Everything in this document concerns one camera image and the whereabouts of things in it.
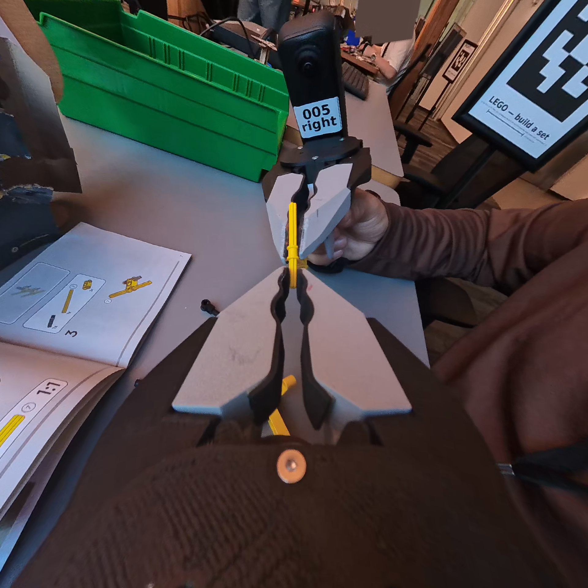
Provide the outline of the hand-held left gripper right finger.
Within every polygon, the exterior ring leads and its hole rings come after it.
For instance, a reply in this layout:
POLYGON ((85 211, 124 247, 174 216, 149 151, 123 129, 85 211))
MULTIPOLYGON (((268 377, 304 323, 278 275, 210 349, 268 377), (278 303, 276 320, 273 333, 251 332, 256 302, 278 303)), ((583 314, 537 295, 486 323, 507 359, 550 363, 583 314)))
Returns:
POLYGON ((298 270, 302 394, 315 430, 412 411, 365 315, 319 278, 298 270))

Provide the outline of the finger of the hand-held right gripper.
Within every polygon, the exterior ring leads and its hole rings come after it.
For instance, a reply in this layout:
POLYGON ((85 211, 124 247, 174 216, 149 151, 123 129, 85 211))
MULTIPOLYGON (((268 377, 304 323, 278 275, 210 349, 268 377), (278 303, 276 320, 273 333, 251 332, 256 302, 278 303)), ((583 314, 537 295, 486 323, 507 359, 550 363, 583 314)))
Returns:
POLYGON ((309 200, 299 232, 300 258, 312 254, 349 211, 352 168, 351 163, 337 164, 318 173, 316 193, 309 200))
POLYGON ((296 202, 298 223, 307 208, 307 182, 303 174, 286 173, 276 178, 271 188, 266 208, 277 253, 287 264, 289 244, 289 206, 296 202))

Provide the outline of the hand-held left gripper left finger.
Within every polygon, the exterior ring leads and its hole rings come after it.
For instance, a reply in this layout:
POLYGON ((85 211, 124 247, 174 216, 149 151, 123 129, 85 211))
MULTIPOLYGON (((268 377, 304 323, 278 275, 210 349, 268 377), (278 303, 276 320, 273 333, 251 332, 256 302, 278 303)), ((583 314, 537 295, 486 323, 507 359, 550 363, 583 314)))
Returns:
POLYGON ((281 398, 286 268, 220 312, 172 407, 265 423, 281 398))

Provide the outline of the yellow plastic axle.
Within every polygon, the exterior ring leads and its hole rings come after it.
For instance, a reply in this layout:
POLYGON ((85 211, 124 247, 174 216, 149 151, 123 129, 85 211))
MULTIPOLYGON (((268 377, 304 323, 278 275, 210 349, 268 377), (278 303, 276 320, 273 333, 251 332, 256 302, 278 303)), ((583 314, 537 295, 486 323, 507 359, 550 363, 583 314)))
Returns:
POLYGON ((289 236, 287 246, 287 263, 289 266, 289 287, 296 289, 299 264, 299 246, 298 246, 298 208, 296 202, 289 204, 289 236))

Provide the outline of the person's right forearm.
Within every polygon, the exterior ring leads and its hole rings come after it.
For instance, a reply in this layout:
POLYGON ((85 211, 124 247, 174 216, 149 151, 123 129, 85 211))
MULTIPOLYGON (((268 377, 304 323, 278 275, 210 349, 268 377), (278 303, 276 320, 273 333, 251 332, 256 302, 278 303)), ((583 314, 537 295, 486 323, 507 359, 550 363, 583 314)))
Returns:
POLYGON ((587 202, 538 209, 412 210, 386 204, 389 226, 352 269, 416 281, 456 277, 510 295, 587 283, 587 202))

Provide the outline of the person's right hand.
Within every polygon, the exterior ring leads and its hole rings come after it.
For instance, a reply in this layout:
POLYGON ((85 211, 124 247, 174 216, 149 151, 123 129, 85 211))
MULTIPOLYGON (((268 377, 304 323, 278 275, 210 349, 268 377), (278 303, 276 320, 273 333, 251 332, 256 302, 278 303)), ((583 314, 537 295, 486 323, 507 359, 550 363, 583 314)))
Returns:
POLYGON ((389 227, 384 202, 371 192, 356 188, 350 209, 334 229, 333 259, 351 262, 371 253, 389 227))

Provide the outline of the black keyboard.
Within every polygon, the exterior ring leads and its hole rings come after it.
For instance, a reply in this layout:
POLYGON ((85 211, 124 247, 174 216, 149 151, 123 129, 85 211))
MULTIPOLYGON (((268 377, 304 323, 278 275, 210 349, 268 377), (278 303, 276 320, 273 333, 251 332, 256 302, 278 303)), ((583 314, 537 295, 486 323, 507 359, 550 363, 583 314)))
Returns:
POLYGON ((342 80, 345 91, 361 100, 367 99, 369 94, 369 78, 360 69, 343 61, 342 80))

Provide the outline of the yellow plastic beam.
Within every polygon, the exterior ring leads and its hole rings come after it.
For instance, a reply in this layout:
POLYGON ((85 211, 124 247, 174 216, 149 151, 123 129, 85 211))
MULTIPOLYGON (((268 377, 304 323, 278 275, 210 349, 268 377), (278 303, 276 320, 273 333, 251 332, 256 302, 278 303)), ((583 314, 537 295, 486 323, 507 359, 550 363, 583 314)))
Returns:
MULTIPOLYGON (((296 378, 293 375, 289 375, 282 380, 282 390, 281 395, 287 393, 287 391, 297 384, 296 378)), ((268 425, 270 428, 270 432, 273 436, 289 436, 290 432, 283 420, 283 417, 279 411, 279 409, 275 409, 272 414, 268 418, 268 425)))

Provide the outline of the small framed marker sign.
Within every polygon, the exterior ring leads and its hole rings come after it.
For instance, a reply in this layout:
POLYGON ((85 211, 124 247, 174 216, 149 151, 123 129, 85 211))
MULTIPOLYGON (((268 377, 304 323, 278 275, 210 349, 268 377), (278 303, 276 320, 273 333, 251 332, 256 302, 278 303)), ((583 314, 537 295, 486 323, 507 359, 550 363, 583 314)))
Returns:
POLYGON ((443 78, 448 84, 452 84, 456 80, 477 48, 478 45, 474 42, 469 40, 462 42, 443 73, 443 78))

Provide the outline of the green plastic bin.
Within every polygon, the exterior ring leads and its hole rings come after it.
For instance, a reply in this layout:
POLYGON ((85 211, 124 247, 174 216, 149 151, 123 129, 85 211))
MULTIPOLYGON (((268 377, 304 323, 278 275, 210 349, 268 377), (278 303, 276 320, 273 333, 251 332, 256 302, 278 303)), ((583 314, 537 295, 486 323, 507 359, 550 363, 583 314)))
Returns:
POLYGON ((60 65, 61 112, 259 181, 289 115, 283 73, 119 1, 26 1, 60 65))

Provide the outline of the open instruction booklet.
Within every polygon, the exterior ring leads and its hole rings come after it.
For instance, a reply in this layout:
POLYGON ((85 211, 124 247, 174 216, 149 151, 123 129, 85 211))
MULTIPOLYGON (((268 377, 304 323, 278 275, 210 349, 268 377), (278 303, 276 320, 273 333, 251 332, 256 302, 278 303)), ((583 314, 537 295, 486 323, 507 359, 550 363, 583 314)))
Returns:
POLYGON ((80 223, 1 287, 1 567, 192 255, 80 223))

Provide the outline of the person's brown sweater torso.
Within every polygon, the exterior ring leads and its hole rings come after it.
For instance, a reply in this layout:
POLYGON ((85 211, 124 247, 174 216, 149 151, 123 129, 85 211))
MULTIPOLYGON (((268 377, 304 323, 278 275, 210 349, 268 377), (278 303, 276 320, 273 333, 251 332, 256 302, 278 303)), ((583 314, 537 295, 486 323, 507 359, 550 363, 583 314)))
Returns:
POLYGON ((535 277, 434 365, 458 391, 521 510, 573 587, 587 587, 587 284, 535 277))

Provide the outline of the black framed sign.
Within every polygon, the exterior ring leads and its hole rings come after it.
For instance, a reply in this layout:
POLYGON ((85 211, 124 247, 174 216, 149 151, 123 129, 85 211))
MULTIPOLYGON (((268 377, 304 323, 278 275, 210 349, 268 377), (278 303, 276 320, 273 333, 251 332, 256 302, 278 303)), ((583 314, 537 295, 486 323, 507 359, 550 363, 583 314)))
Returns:
POLYGON ((452 120, 554 190, 587 156, 587 1, 540 1, 452 120))

